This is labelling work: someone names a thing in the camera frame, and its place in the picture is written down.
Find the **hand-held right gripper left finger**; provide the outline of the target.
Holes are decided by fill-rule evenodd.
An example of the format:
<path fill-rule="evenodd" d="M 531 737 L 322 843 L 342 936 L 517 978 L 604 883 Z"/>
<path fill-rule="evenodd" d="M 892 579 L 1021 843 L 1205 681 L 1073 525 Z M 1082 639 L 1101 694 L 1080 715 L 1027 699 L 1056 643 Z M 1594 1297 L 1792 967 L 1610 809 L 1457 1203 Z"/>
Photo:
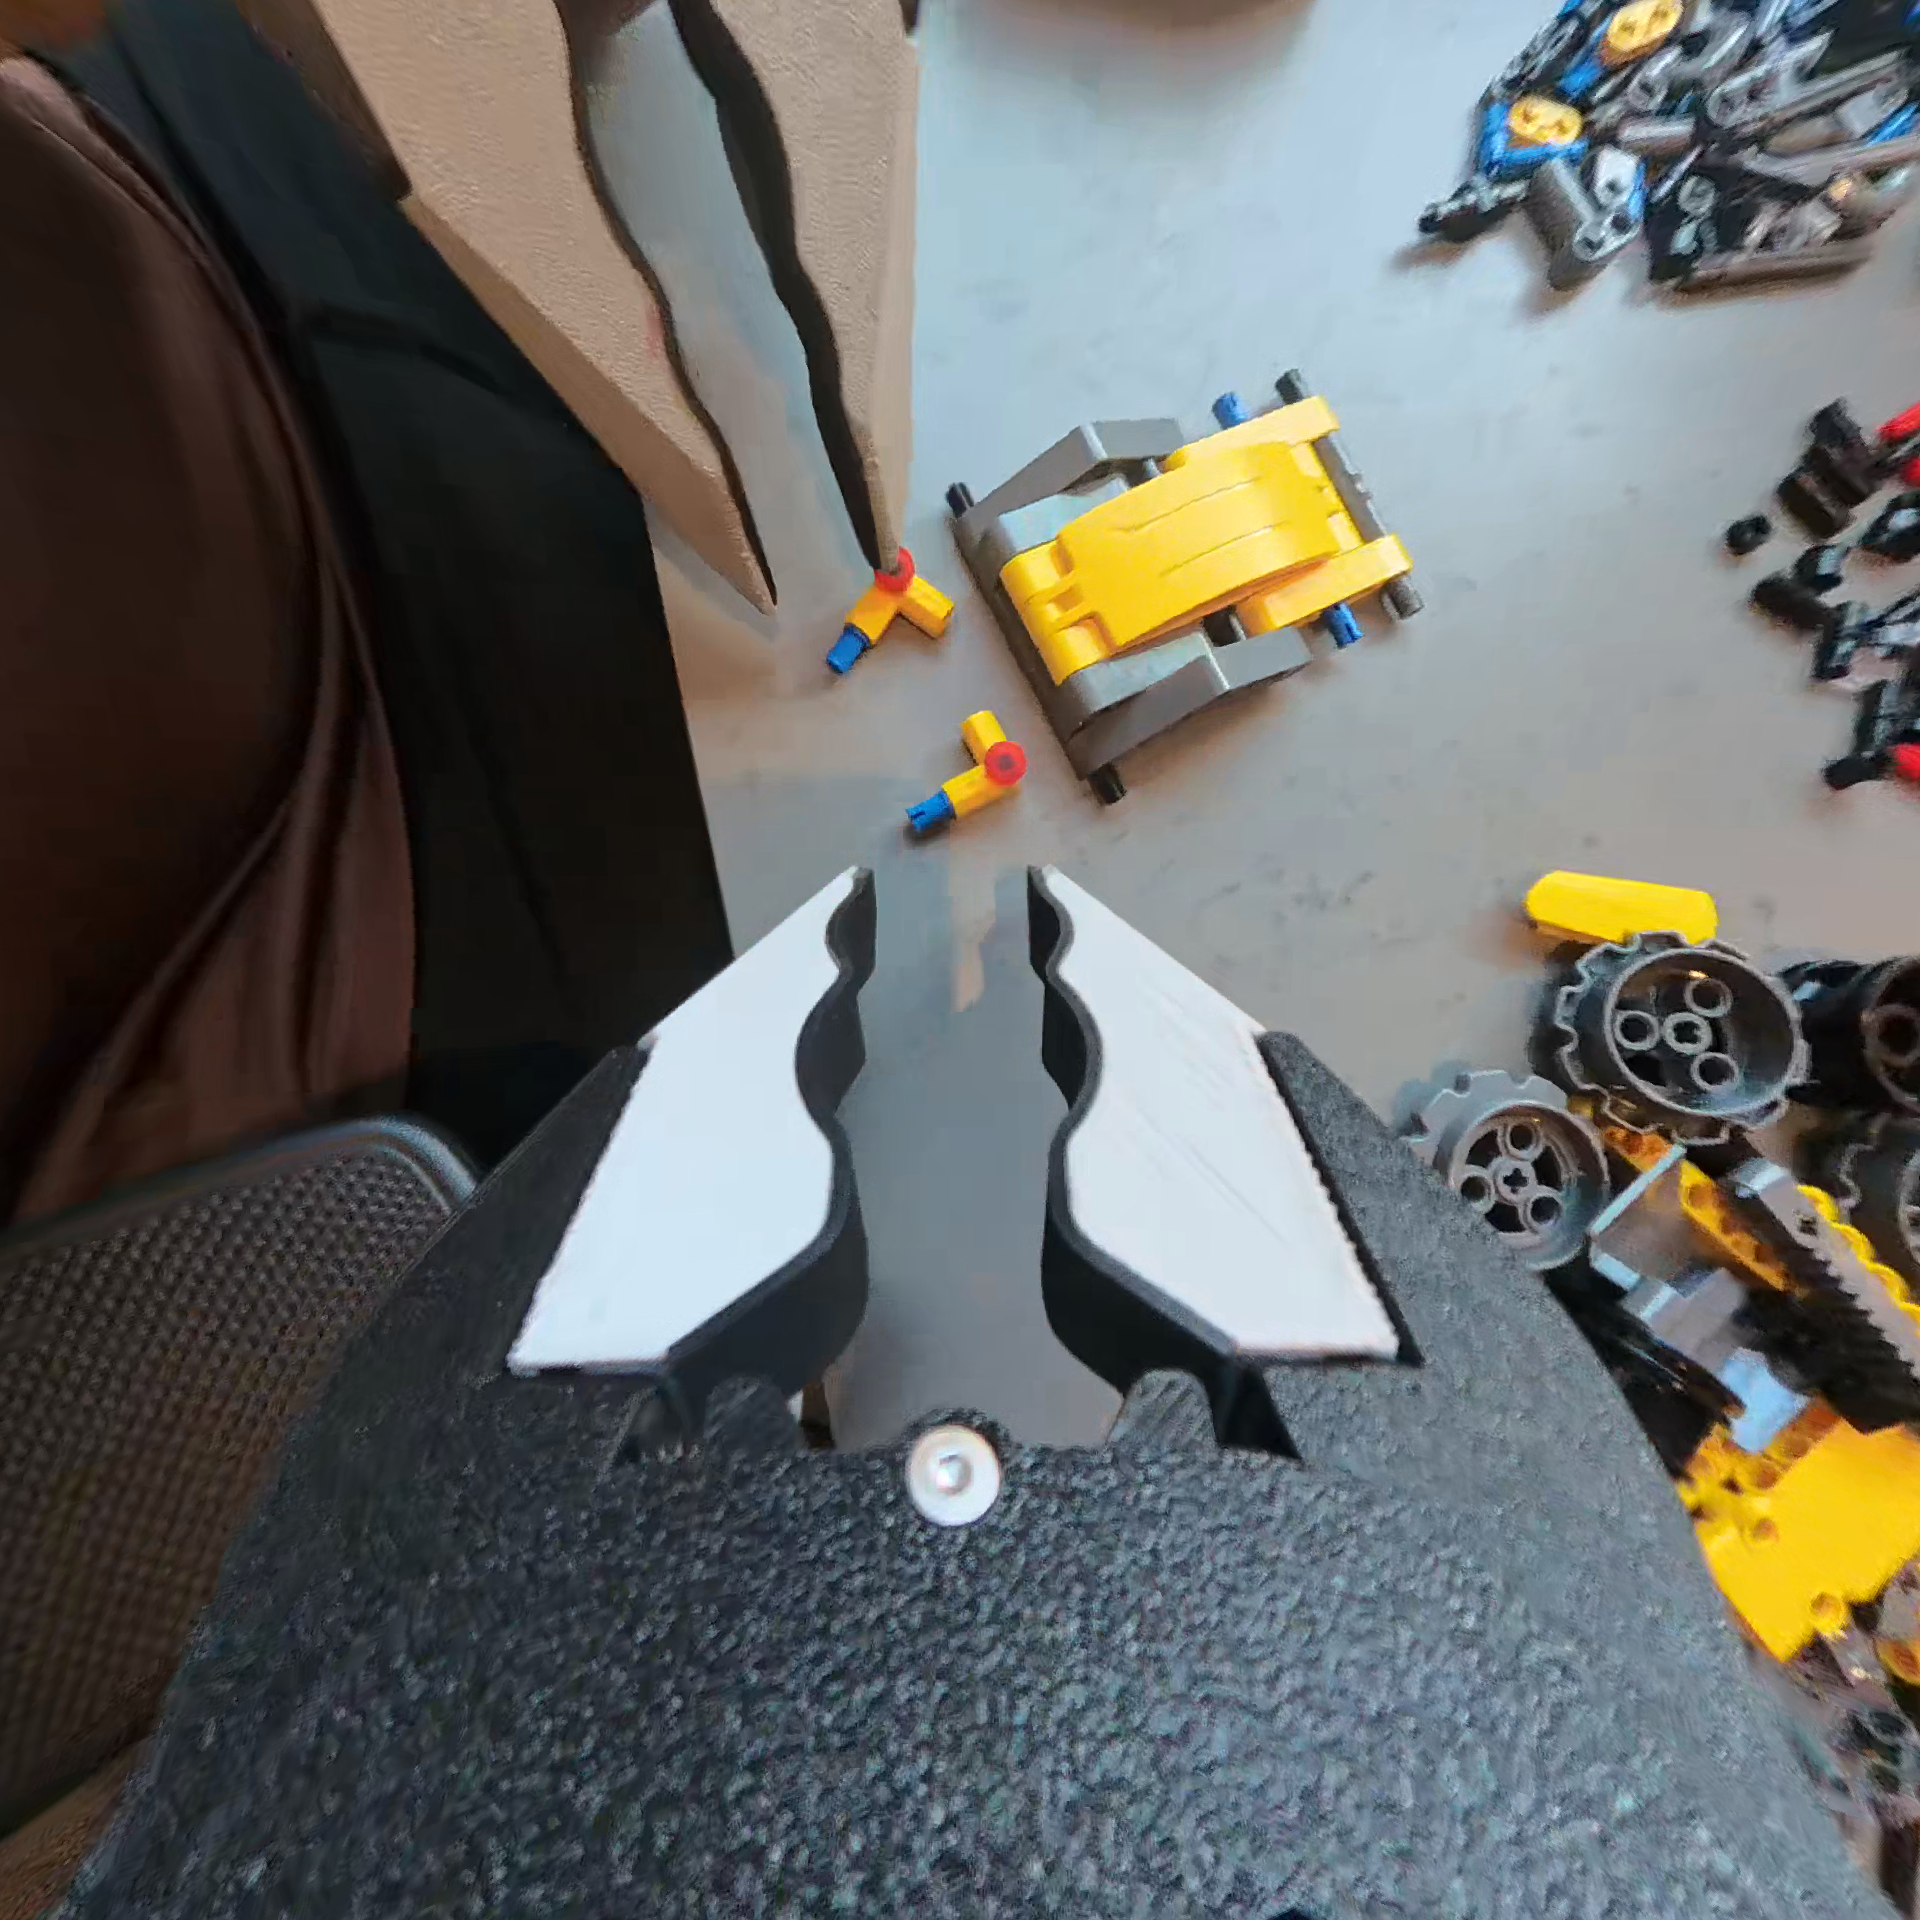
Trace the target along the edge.
<path fill-rule="evenodd" d="M 873 874 L 841 871 L 642 1038 L 515 1378 L 632 1376 L 696 1419 L 731 1382 L 797 1401 L 841 1358 L 870 1289 L 840 1109 L 876 927 Z"/>

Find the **pile of black red pins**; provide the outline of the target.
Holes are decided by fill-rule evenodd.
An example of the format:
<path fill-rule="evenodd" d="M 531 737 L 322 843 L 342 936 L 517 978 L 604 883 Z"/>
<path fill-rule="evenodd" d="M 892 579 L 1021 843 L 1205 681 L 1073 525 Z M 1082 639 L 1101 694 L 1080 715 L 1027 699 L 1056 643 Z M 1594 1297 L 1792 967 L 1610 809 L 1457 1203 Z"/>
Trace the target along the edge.
<path fill-rule="evenodd" d="M 1918 787 L 1918 408 L 1864 426 L 1844 401 L 1808 422 L 1762 512 L 1730 519 L 1720 551 L 1771 555 L 1744 601 L 1808 651 L 1808 685 L 1853 702 L 1833 794 Z"/>

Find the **large grey wheel hub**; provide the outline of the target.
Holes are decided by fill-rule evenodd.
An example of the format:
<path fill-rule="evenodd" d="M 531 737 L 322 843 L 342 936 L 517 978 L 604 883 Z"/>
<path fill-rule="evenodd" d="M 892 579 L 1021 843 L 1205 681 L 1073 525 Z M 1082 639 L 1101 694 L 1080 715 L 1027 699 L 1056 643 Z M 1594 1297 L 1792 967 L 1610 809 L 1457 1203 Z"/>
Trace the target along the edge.
<path fill-rule="evenodd" d="M 1811 1066 L 1779 974 L 1666 928 L 1566 962 L 1542 999 L 1534 1058 L 1602 1120 L 1693 1146 L 1771 1125 Z"/>
<path fill-rule="evenodd" d="M 1816 1184 L 1918 1291 L 1918 1120 L 1856 1115 L 1816 1146 Z"/>

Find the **yellow grey brick chassis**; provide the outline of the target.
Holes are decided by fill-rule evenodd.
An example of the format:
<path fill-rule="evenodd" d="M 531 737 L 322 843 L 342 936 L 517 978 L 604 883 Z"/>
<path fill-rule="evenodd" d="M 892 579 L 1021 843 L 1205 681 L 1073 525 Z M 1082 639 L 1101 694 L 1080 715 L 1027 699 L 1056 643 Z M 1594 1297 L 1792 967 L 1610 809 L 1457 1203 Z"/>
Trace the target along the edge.
<path fill-rule="evenodd" d="M 1749 1160 L 1768 1203 L 1678 1141 L 1602 1120 L 1622 1178 L 1553 1283 L 1661 1458 L 1744 1637 L 1781 1667 L 1828 1665 L 1861 1693 L 1915 1693 L 1915 1403 L 1882 1422 L 1801 1246 L 1915 1331 L 1915 1203 L 1870 1209 L 1835 1173 L 1801 1184 Z"/>

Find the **yellow curved panel piece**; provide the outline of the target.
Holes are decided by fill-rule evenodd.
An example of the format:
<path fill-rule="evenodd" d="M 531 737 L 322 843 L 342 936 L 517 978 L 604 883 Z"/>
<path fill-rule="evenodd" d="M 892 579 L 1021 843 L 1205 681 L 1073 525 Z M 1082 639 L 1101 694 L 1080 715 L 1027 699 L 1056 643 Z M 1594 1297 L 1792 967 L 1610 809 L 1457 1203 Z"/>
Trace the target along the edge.
<path fill-rule="evenodd" d="M 1534 930 L 1561 945 L 1625 945 L 1648 934 L 1705 945 L 1722 925 L 1713 894 L 1572 871 L 1550 871 L 1532 883 L 1522 913 Z"/>

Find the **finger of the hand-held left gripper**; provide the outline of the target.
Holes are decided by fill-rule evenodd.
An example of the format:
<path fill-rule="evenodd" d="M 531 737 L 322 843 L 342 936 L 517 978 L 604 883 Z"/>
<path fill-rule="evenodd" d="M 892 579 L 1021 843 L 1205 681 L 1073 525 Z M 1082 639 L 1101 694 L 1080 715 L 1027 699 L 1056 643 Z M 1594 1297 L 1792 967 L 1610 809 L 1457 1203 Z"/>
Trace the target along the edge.
<path fill-rule="evenodd" d="M 876 570 L 913 454 L 920 6 L 672 2 L 795 330 L 822 454 Z"/>
<path fill-rule="evenodd" d="M 627 473 L 754 610 L 777 607 L 665 297 L 606 205 L 561 6 L 320 2 L 408 181 L 403 208 Z"/>

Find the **grey desk with wooden edge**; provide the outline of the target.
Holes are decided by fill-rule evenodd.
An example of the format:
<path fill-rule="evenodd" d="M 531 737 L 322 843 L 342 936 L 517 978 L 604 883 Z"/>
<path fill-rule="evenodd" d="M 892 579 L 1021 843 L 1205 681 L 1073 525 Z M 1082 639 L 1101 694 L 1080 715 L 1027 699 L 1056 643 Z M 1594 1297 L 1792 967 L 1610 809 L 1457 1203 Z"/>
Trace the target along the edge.
<path fill-rule="evenodd" d="M 876 1259 L 830 1376 L 858 1449 L 979 1407 L 1096 1465 L 1115 1394 L 1040 1306 L 1045 1154 L 1025 871 L 1056 863 L 1381 1113 L 1437 1066 L 1522 1066 L 1546 978 L 1522 888 L 1586 867 L 1707 888 L 1734 943 L 1912 951 L 1915 807 L 1820 801 L 1844 702 L 1737 610 L 1715 525 L 1790 417 L 1915 373 L 1914 217 L 1853 283 L 1657 310 L 1632 270 L 1550 295 L 1528 233 L 1412 243 L 1482 86 L 1550 6 L 921 6 L 913 551 L 949 641 L 820 665 L 853 545 L 706 87 L 651 6 L 604 47 L 590 133 L 684 305 L 750 477 L 776 621 L 681 545 L 661 583 L 734 936 L 876 871 L 870 1063 L 848 1105 Z M 1414 558 L 1426 610 L 936 849 L 899 821 L 942 722 L 1045 733 L 954 561 L 944 487 L 1096 417 L 1195 422 L 1297 366 Z"/>

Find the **yellow and grey brick assembly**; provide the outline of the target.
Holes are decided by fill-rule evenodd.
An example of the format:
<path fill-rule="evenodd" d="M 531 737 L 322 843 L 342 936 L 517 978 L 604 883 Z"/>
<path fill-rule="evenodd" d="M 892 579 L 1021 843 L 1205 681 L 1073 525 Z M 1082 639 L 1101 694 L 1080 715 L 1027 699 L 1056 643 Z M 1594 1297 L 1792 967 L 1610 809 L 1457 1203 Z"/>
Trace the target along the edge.
<path fill-rule="evenodd" d="M 1360 603 L 1424 610 L 1412 558 L 1289 368 L 1273 401 L 1216 397 L 1213 426 L 1082 423 L 1011 479 L 947 489 L 950 539 L 1082 787 L 1242 694 L 1363 639 Z"/>

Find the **yellow connector with blue pin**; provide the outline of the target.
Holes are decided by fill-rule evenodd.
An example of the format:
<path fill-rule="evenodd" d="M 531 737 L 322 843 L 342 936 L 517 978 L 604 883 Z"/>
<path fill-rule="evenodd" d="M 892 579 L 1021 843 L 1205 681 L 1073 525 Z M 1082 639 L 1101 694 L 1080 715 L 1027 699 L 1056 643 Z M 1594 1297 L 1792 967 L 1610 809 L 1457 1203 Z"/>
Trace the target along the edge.
<path fill-rule="evenodd" d="M 1003 737 L 1012 738 L 989 709 L 979 709 L 962 721 L 961 738 L 968 754 L 968 769 L 949 777 L 932 797 L 905 813 L 908 837 L 921 841 L 1018 794 L 1020 787 L 994 789 L 979 773 L 980 754 Z"/>

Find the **small grey wheel hub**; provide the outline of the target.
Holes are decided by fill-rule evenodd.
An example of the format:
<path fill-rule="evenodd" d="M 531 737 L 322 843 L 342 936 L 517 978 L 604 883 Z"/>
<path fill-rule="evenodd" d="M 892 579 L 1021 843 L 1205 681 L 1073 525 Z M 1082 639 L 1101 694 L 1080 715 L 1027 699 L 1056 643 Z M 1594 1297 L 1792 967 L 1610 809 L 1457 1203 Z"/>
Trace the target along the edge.
<path fill-rule="evenodd" d="M 1582 1257 L 1612 1200 L 1595 1127 L 1538 1075 L 1435 1077 L 1418 1088 L 1398 1138 L 1534 1273 Z"/>

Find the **pile of blue grey connectors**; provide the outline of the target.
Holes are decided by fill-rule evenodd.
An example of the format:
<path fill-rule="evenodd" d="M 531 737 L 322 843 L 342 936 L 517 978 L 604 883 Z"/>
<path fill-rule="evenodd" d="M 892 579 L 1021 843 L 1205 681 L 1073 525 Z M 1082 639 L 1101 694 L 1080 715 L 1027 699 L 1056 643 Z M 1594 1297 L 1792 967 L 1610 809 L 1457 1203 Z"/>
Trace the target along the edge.
<path fill-rule="evenodd" d="M 1856 273 L 1918 181 L 1915 2 L 1566 2 L 1480 97 L 1418 223 L 1524 223 L 1556 295 L 1620 254 L 1715 295 Z"/>

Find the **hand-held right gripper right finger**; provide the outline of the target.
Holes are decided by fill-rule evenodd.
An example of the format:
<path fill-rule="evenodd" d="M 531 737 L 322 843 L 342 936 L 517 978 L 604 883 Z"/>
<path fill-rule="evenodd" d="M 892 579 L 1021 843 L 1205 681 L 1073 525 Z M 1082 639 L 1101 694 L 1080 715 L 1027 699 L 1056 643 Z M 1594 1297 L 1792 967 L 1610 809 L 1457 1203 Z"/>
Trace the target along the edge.
<path fill-rule="evenodd" d="M 1184 1376 L 1218 1443 L 1288 1443 L 1267 1376 L 1395 1362 L 1401 1326 L 1275 1077 L 1267 1029 L 1061 869 L 1029 874 L 1046 1147 L 1040 1294 L 1128 1397 Z"/>

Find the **black mesh chair seat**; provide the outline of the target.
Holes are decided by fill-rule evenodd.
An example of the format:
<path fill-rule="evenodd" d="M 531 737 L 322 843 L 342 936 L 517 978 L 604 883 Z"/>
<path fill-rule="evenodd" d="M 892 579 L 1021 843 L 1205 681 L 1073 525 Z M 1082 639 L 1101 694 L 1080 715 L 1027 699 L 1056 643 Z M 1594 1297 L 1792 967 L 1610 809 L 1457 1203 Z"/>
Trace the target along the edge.
<path fill-rule="evenodd" d="M 360 1120 L 4 1235 L 4 1833 L 148 1733 L 290 1422 L 473 1186 Z"/>

